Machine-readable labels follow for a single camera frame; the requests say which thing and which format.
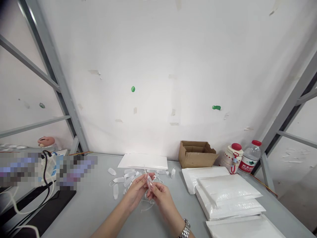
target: plastic bottle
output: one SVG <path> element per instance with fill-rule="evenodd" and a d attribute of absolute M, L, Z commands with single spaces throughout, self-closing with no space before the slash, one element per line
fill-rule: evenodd
<path fill-rule="evenodd" d="M 240 144 L 229 145 L 223 154 L 219 166 L 224 166 L 230 174 L 235 174 L 242 159 L 243 150 Z"/>
<path fill-rule="evenodd" d="M 251 173 L 254 166 L 261 156 L 261 142 L 253 140 L 252 143 L 244 149 L 242 160 L 239 165 L 238 174 L 246 176 Z"/>

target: stack of white bags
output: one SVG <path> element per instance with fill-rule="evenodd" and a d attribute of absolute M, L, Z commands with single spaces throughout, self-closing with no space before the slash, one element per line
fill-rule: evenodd
<path fill-rule="evenodd" d="M 209 221 L 253 216 L 264 212 L 255 198 L 262 194 L 240 175 L 225 167 L 182 169 L 190 194 L 197 199 Z"/>
<path fill-rule="evenodd" d="M 284 237 L 262 214 L 265 209 L 255 199 L 262 194 L 240 175 L 231 175 L 225 167 L 187 168 L 182 172 L 188 192 L 196 194 L 207 217 L 212 237 Z"/>

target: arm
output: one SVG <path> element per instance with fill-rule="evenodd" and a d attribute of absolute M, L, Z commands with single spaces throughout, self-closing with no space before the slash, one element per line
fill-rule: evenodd
<path fill-rule="evenodd" d="M 147 176 L 153 177 L 154 175 L 155 173 L 149 173 L 134 180 L 121 202 L 90 238 L 117 237 L 125 221 L 139 205 L 141 198 L 148 189 L 147 187 L 144 187 L 144 185 L 146 185 Z"/>
<path fill-rule="evenodd" d="M 154 199 L 164 220 L 169 225 L 173 237 L 178 237 L 185 228 L 185 222 L 173 202 L 168 187 L 161 183 L 153 182 L 150 184 L 147 197 L 149 200 Z M 195 238 L 192 232 L 190 232 L 189 238 Z"/>
<path fill-rule="evenodd" d="M 122 200 L 101 224 L 101 226 L 95 231 L 91 238 L 117 237 L 129 215 L 130 212 L 127 204 Z"/>

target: gray table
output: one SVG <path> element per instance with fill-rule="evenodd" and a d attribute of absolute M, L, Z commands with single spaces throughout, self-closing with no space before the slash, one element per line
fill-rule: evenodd
<path fill-rule="evenodd" d="M 119 197 L 114 200 L 113 188 L 109 187 L 109 182 L 124 174 L 124 169 L 117 168 L 122 156 L 90 155 L 98 156 L 98 165 L 78 184 L 77 194 L 43 234 L 43 238 L 89 237 L 121 201 L 123 183 L 119 184 Z M 116 176 L 107 172 L 109 167 L 116 170 Z M 187 191 L 180 164 L 168 162 L 170 172 L 174 167 L 175 179 L 167 175 L 161 175 L 160 179 L 169 187 L 181 216 L 190 221 L 195 236 L 197 238 L 211 237 L 206 226 L 205 214 L 196 196 L 190 195 Z M 263 194 L 258 201 L 267 210 L 266 216 L 285 237 L 315 237 L 255 179 L 248 178 L 248 181 Z M 150 210 L 140 213 L 140 210 L 146 207 L 149 207 L 149 203 L 139 204 L 124 224 L 118 237 L 171 237 L 157 206 L 154 205 Z"/>

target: bottle label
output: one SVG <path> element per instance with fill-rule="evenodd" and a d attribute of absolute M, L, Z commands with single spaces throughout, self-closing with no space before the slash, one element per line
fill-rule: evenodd
<path fill-rule="evenodd" d="M 239 169 L 246 173 L 250 173 L 253 170 L 253 167 L 256 163 L 257 160 L 252 160 L 242 155 L 242 160 L 240 162 Z"/>

